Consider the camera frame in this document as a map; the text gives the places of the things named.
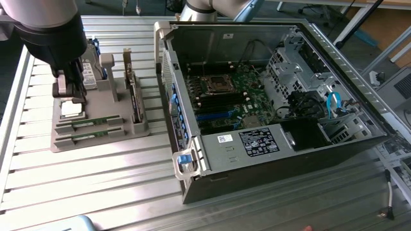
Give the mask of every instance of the floor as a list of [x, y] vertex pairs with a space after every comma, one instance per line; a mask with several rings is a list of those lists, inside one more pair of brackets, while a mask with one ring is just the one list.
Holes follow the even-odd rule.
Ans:
[[[121, 15], [121, 1], [112, 0], [93, 0], [90, 4], [85, 4], [84, 0], [76, 0], [77, 7], [81, 15]], [[309, 22], [319, 25], [321, 30], [328, 34], [335, 23], [340, 19], [340, 14], [337, 11], [331, 14], [329, 26], [324, 27], [323, 23], [327, 21], [324, 18], [319, 17], [320, 9], [305, 9], [303, 14], [297, 13], [297, 9], [305, 4], [287, 3], [283, 8], [283, 12], [276, 11], [277, 3], [272, 1], [264, 2], [264, 5], [256, 15], [256, 17], [269, 17], [269, 18], [305, 18]], [[136, 15], [136, 1], [129, 1], [125, 9], [125, 15]], [[165, 10], [164, 11], [164, 1], [163, 0], [144, 0], [140, 1], [141, 15], [165, 15], [172, 16], [175, 13]], [[347, 24], [347, 20], [343, 19], [337, 23], [335, 29], [329, 34], [329, 39], [333, 40], [343, 30]], [[0, 118], [5, 109], [5, 102], [9, 95], [10, 86], [13, 83], [13, 76], [16, 72], [18, 56], [21, 52], [21, 41], [16, 34], [8, 41], [0, 42]], [[352, 37], [345, 46], [341, 49], [345, 57], [352, 62], [357, 70], [360, 71], [375, 57], [380, 54], [380, 50], [376, 47], [371, 47], [356, 37]], [[391, 76], [396, 71], [397, 67], [388, 60], [385, 60], [376, 68], [377, 72], [384, 72], [385, 76]]]

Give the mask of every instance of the blue ram slot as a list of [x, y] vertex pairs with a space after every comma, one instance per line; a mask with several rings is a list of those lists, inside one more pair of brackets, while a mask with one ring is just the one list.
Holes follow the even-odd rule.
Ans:
[[223, 112], [223, 113], [215, 113], [215, 114], [197, 115], [196, 119], [197, 121], [203, 121], [203, 120], [229, 118], [229, 117], [231, 117], [231, 113]]

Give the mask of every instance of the aluminum table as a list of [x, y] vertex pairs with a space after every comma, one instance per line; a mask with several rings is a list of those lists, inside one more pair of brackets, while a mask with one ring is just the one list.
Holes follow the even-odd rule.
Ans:
[[150, 136], [52, 153], [49, 67], [22, 50], [0, 128], [0, 230], [34, 230], [85, 214], [98, 230], [409, 230], [411, 207], [393, 188], [387, 206], [384, 166], [373, 152], [341, 165], [244, 191], [181, 204], [155, 76], [153, 23], [172, 17], [84, 16], [86, 37], [114, 54], [130, 48], [141, 79]]

